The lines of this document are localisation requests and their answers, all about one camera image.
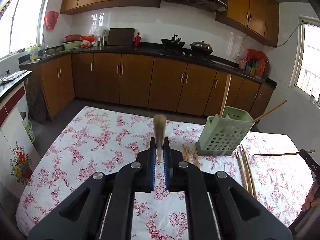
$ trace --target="white towel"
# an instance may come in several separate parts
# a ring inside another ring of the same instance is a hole
[[[6,84],[12,80],[15,80],[17,77],[23,75],[25,72],[27,72],[27,70],[21,70],[21,71],[17,71],[13,74],[11,74],[10,76],[7,76],[7,77],[2,77],[0,79],[0,86],[3,85],[3,84]]]

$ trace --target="floral tablecloth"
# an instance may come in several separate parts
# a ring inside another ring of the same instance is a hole
[[[182,151],[198,140],[202,125],[167,121],[170,147]],[[55,206],[96,171],[105,174],[133,162],[149,147],[152,118],[84,107],[52,144],[33,172],[16,212],[18,228],[27,235]],[[289,226],[300,212],[313,179],[298,155],[252,156],[297,152],[287,135],[249,132],[242,144],[249,158],[258,200]],[[199,157],[201,170],[224,170],[242,185],[235,154]],[[156,167],[152,193],[136,193],[132,239],[188,239],[183,192],[165,190],[163,167]]]

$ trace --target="hand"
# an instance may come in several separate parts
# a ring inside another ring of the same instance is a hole
[[[316,182],[314,182],[311,186],[311,189],[309,190],[309,193],[306,197],[306,200],[304,201],[304,204],[301,207],[301,210],[303,212],[305,212],[306,210],[308,210],[311,207],[316,207],[316,206],[320,206],[320,198],[316,198],[315,200],[314,198],[314,194],[313,194],[313,189],[316,186]]]

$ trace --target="red bottle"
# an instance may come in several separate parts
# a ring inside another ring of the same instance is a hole
[[[136,47],[139,47],[140,41],[141,41],[140,33],[137,33],[137,36],[136,36],[135,39],[134,39],[134,45],[135,45]]]

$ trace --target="perforated basket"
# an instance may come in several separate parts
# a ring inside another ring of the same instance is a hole
[[[254,125],[244,110],[226,106],[222,118],[209,116],[196,142],[199,156],[230,156]]]

